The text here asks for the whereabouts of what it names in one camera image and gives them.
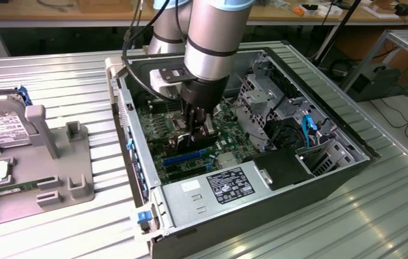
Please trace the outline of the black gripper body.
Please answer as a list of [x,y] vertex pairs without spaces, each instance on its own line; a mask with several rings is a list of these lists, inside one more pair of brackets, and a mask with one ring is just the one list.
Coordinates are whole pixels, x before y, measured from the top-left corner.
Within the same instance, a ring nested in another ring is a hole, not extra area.
[[223,98],[227,81],[228,76],[218,80],[198,78],[184,82],[180,89],[183,114],[188,114],[195,109],[200,109],[206,113],[212,112]]

